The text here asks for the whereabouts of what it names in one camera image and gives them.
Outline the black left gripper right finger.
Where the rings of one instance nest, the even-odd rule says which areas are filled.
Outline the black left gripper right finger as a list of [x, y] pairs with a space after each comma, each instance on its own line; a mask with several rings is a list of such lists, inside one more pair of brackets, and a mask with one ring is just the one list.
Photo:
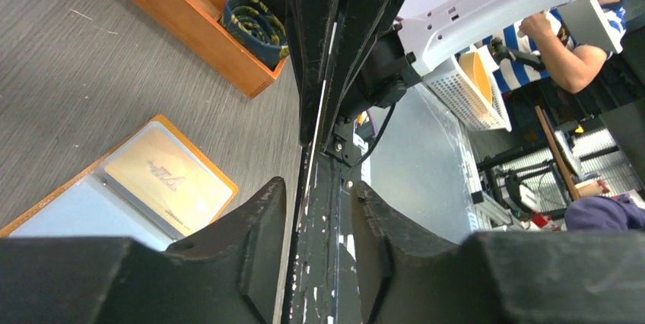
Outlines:
[[474, 233], [455, 244], [366, 183], [352, 224], [365, 323], [642, 323], [644, 235]]

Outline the person in striped shirt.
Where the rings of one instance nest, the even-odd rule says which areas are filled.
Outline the person in striped shirt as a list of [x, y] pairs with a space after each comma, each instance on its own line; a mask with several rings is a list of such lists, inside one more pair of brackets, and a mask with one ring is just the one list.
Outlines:
[[544, 70], [537, 71], [515, 60], [503, 60], [493, 76], [504, 93], [551, 78], [565, 91], [576, 94], [595, 79], [613, 55], [598, 46], [579, 42], [570, 34], [556, 8], [517, 21], [475, 45], [481, 47], [496, 38], [510, 49], [539, 56], [545, 65]]

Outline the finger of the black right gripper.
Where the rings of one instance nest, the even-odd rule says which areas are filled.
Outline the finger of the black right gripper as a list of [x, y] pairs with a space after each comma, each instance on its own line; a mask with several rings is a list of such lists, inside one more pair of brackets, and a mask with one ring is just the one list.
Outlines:
[[299, 141], [313, 141], [336, 0], [286, 0], [291, 64], [300, 96]]
[[319, 146], [329, 143], [341, 103], [366, 57], [394, 21], [404, 0], [341, 0], [332, 39], [324, 104], [319, 118]]

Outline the wooden compartment organizer box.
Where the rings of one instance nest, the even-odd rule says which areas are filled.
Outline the wooden compartment organizer box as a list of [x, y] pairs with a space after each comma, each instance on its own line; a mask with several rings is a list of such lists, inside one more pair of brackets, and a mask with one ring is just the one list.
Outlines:
[[131, 1], [250, 98], [277, 80], [286, 63], [264, 65], [221, 26], [227, 0]]

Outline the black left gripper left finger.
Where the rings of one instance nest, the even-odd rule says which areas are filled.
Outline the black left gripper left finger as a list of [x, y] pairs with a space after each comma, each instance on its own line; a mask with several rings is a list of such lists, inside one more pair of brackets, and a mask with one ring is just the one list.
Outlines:
[[3, 323], [269, 323], [287, 194], [270, 179], [163, 252], [125, 237], [5, 238]]

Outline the dark rolled tie front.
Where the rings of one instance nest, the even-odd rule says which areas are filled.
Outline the dark rolled tie front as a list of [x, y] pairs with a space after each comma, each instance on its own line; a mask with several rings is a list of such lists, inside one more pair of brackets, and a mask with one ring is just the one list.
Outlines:
[[283, 23], [260, 0], [227, 0], [219, 23], [271, 70], [289, 55]]

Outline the white perforated basket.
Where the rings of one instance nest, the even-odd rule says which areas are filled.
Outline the white perforated basket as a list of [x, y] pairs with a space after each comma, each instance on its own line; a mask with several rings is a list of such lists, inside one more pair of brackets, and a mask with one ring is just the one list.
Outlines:
[[493, 75], [496, 70], [487, 47], [471, 45], [425, 75], [423, 83], [469, 129], [510, 132], [510, 117]]

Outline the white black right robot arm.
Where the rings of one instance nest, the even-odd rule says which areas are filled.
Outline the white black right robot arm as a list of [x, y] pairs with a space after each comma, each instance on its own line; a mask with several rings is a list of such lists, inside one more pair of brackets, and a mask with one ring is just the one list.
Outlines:
[[377, 40], [403, 14], [402, 53], [422, 74], [522, 17], [576, 0], [285, 0], [300, 143], [322, 147]]

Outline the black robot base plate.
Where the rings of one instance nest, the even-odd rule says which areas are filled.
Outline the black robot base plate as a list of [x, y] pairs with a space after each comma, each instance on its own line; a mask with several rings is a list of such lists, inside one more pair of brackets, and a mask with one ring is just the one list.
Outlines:
[[281, 323], [363, 321], [352, 226], [360, 181], [358, 168], [303, 148]]

